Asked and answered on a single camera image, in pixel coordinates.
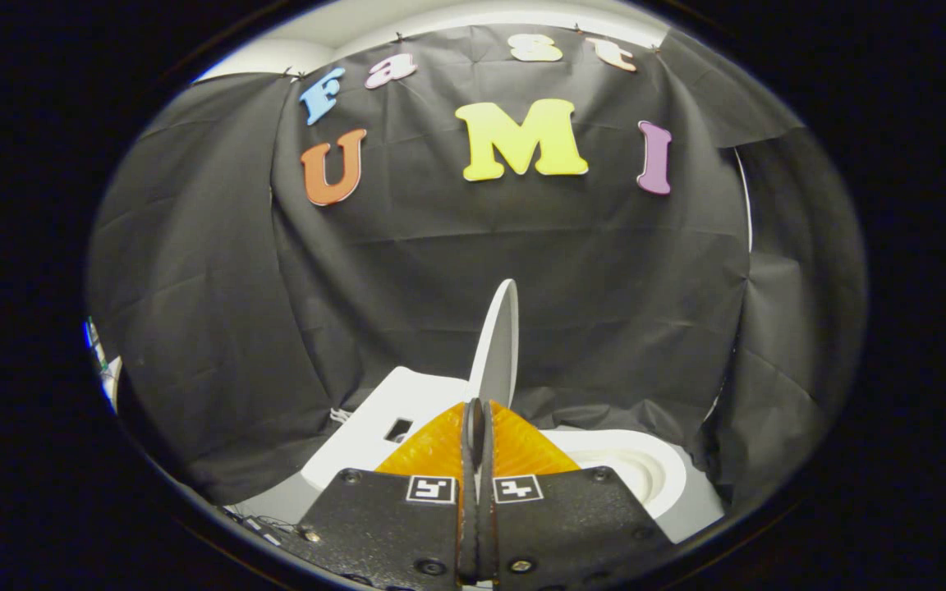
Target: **orange soft finger pad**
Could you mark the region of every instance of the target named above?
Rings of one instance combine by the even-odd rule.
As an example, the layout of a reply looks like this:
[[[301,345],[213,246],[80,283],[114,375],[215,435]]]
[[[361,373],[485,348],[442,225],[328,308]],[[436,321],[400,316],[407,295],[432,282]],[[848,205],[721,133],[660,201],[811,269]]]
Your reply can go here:
[[[462,485],[462,413],[466,403],[436,415],[390,454],[376,472],[452,476]]]
[[[491,401],[491,419],[495,436],[495,478],[579,469],[571,457],[536,427],[496,401]]]

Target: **black fabric backdrop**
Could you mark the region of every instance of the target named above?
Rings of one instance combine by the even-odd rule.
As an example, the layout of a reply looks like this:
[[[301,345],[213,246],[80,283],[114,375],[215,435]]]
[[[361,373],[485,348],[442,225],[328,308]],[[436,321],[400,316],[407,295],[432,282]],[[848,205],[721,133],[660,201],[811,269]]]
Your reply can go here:
[[[517,33],[547,34],[563,59],[515,60]],[[619,44],[636,72],[573,30],[461,27],[301,81],[234,75],[177,97],[117,171],[87,280],[176,476],[244,500],[299,470],[332,432],[328,410],[356,408],[394,366],[466,377],[513,277],[515,410],[684,445],[733,502],[779,486],[833,422],[859,355],[852,207],[811,135],[738,67],[675,30],[659,53]],[[394,53],[418,71],[365,89]],[[307,126],[301,91],[338,66],[338,104]],[[519,122],[544,98],[574,103],[589,172],[463,180],[455,109],[495,102]],[[673,135],[669,195],[635,183],[641,120]],[[357,127],[360,186],[314,206],[301,153]],[[337,146],[327,161],[337,179]]]

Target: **orange letter u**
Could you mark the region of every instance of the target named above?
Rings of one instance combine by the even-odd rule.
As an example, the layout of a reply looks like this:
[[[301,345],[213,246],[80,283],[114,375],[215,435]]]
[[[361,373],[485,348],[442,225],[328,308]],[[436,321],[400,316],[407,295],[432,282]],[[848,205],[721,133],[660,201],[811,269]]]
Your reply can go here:
[[[360,184],[360,142],[367,130],[353,130],[338,138],[342,149],[342,179],[333,185],[327,184],[327,152],[330,144],[319,144],[305,150],[301,164],[305,165],[305,197],[314,205],[331,205],[352,195]]]

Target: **white object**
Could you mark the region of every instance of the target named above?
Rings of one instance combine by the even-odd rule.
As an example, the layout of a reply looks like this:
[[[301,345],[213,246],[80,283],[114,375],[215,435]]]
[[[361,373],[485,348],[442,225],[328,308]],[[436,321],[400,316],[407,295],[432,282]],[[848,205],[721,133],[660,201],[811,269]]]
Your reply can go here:
[[[399,420],[410,422],[410,437],[440,413],[478,396],[509,407],[517,379],[517,327],[517,286],[507,279],[488,307],[469,381],[395,368],[305,463],[301,477],[324,490],[339,470],[378,468],[401,446],[386,438]]]
[[[301,476],[316,490],[323,490],[339,470],[378,468],[401,446],[386,438],[398,420],[410,420],[406,431],[410,437],[439,413],[468,401],[467,388],[465,379],[397,367],[305,463]]]
[[[673,507],[686,487],[686,467],[667,442],[647,433],[541,431],[581,468],[615,470],[653,519]]]
[[[496,289],[488,317],[484,318],[484,328],[480,329],[480,341],[470,370],[470,399],[480,397],[510,407],[517,384],[519,326],[517,284],[507,279]]]

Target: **letter m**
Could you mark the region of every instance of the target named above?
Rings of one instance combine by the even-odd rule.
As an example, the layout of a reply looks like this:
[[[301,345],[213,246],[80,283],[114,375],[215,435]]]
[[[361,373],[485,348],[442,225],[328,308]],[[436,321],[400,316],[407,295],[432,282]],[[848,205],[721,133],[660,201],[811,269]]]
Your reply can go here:
[[[466,121],[470,138],[470,165],[462,175],[467,181],[498,179],[506,171],[495,161],[493,147],[503,155],[517,175],[528,171],[540,147],[535,164],[542,175],[583,175],[590,165],[579,157],[572,134],[571,114],[575,106],[561,98],[542,98],[532,103],[528,117],[517,124],[495,103],[462,106],[455,117]]]

